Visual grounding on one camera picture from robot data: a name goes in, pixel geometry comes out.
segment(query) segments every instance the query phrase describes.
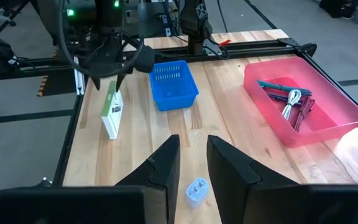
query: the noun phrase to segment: wooden tabletop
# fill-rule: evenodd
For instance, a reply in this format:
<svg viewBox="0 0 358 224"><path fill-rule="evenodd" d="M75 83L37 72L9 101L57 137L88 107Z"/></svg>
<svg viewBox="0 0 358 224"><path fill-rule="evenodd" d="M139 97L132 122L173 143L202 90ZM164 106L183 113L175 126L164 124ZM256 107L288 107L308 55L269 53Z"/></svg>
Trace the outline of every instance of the wooden tabletop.
<svg viewBox="0 0 358 224"><path fill-rule="evenodd" d="M216 34L217 42L272 40L287 37L281 30ZM153 48L176 47L176 38L147 39ZM86 87L67 165L64 186L114 185L139 166L171 134L180 135L181 167L176 223L220 223L212 189L197 209L186 206L185 189L197 177L209 180L206 141L217 135L269 168L299 183L358 183L358 129L341 139L286 148L243 89L248 63L293 57L256 57L190 63L200 94L191 108L159 112L149 76L134 72L121 86L124 111L118 139L111 141L101 121L110 80L101 90Z"/></svg>

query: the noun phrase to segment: product box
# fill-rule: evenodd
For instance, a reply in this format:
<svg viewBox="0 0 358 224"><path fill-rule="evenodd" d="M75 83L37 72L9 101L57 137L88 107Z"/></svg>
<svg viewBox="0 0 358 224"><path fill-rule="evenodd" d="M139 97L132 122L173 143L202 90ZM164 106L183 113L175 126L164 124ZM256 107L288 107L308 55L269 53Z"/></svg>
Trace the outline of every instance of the product box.
<svg viewBox="0 0 358 224"><path fill-rule="evenodd" d="M123 109L121 92L116 92L116 82L111 81L101 116L110 139L117 139Z"/></svg>

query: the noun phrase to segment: gray floor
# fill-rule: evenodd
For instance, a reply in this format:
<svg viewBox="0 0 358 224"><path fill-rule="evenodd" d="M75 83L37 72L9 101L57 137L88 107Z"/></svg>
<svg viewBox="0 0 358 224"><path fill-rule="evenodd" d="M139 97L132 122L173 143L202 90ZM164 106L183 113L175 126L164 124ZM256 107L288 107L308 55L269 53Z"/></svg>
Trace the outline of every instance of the gray floor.
<svg viewBox="0 0 358 224"><path fill-rule="evenodd" d="M214 32L224 32L215 0L206 0ZM229 32L270 27L244 0L225 0ZM358 79L358 26L332 19L310 0L258 0L254 3L277 27L300 43L315 42L315 60L337 81ZM49 57L52 40L28 5L0 35L23 57ZM41 78L0 81L0 116L70 109L75 95L36 97ZM358 86L345 87L358 100ZM69 117L0 124L0 189L34 185L53 178Z"/></svg>

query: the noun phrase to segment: blue basket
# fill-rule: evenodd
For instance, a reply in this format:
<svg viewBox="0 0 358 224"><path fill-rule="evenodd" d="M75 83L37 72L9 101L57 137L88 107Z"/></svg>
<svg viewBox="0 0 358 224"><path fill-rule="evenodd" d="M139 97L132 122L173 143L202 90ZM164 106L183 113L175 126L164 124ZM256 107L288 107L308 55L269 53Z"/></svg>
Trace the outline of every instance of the blue basket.
<svg viewBox="0 0 358 224"><path fill-rule="evenodd" d="M186 61L156 63L149 75L153 99L160 111L193 105L198 89Z"/></svg>

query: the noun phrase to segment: pink tray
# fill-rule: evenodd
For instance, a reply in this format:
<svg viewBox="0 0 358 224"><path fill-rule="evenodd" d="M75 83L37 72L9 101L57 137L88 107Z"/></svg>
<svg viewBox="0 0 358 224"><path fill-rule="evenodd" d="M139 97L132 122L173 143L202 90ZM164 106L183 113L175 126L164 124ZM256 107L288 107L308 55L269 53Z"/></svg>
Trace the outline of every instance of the pink tray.
<svg viewBox="0 0 358 224"><path fill-rule="evenodd" d="M299 132L291 126L298 115L299 106L293 107L291 117L287 121L282 115L286 103L270 99L266 92L281 95L287 93L265 91L257 80L306 88L313 92L311 98L316 100L314 107L303 120ZM302 58L248 64L245 69L244 88L277 137L287 147L339 138L358 127L358 106Z"/></svg>

